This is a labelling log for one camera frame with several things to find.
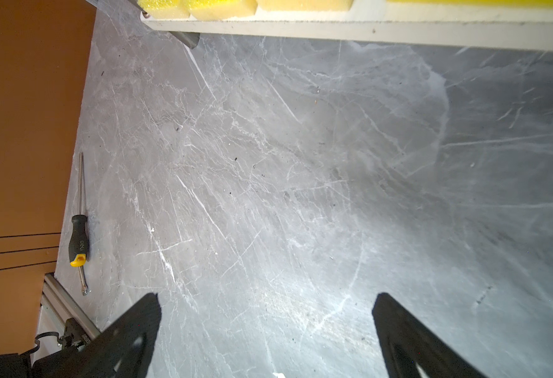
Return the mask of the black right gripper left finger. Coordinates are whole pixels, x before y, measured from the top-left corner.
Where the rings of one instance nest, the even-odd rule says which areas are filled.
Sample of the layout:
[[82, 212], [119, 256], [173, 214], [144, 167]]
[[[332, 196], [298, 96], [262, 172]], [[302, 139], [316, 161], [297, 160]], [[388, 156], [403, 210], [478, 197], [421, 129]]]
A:
[[81, 352], [61, 362], [49, 377], [145, 377], [161, 323], [156, 293], [148, 293]]

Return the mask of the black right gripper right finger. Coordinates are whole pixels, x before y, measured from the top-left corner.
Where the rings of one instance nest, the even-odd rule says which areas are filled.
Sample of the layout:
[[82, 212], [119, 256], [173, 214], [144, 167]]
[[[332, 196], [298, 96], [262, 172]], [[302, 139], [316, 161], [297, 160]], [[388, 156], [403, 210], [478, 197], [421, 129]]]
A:
[[390, 294], [378, 294], [372, 316], [390, 377], [483, 376]]

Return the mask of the large yellow coarse sponge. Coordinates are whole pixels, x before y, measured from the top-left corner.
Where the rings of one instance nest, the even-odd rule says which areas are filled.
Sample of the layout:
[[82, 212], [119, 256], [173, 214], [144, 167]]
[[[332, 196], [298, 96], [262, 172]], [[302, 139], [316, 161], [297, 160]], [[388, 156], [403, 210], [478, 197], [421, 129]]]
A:
[[344, 12], [350, 10], [353, 0], [257, 0], [257, 4], [270, 12]]

